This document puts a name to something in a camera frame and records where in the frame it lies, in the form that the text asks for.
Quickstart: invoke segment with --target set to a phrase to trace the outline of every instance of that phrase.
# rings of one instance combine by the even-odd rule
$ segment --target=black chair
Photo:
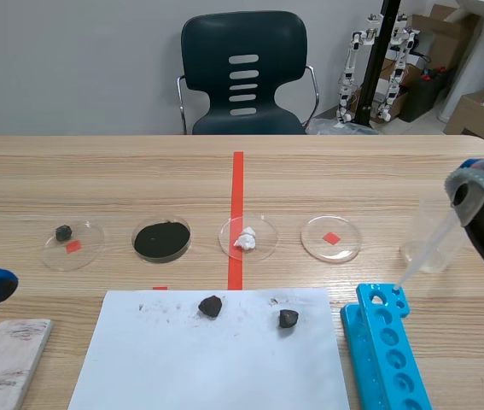
[[[286,11],[201,15],[186,22],[181,35],[184,75],[178,78],[209,95],[210,107],[193,134],[304,134],[319,104],[313,68],[306,65],[306,28]],[[310,70],[316,103],[303,124],[274,101],[280,85]]]

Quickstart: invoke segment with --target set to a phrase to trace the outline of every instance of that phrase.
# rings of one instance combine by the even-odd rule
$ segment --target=white paper sheet
[[[143,409],[349,410],[327,290],[109,291],[69,410]]]

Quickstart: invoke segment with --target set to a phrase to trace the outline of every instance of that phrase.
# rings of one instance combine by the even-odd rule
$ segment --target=white cotton
[[[234,242],[234,246],[242,248],[243,250],[255,249],[255,235],[255,231],[250,226],[248,226],[242,231],[237,241]]]
[[[257,235],[251,226],[248,226],[247,228],[245,228],[240,234],[240,236],[245,234],[251,235],[252,237],[255,237]]]

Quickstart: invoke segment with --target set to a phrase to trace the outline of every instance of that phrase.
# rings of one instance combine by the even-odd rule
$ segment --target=red square marker
[[[330,243],[331,245],[336,245],[338,241],[340,241],[340,237],[336,236],[333,232],[329,232],[327,235],[324,236],[324,240]]]
[[[67,250],[68,254],[71,254],[72,252],[76,252],[80,248],[82,248],[82,243],[80,243],[80,241],[72,241],[67,245],[65,245],[65,249]]]

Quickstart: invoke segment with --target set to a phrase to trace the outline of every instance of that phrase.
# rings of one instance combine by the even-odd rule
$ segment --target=white pedestal
[[[443,108],[439,112],[439,120],[448,122],[461,96],[484,89],[484,24],[481,36],[476,41],[467,62],[465,62],[458,79],[450,90]]]

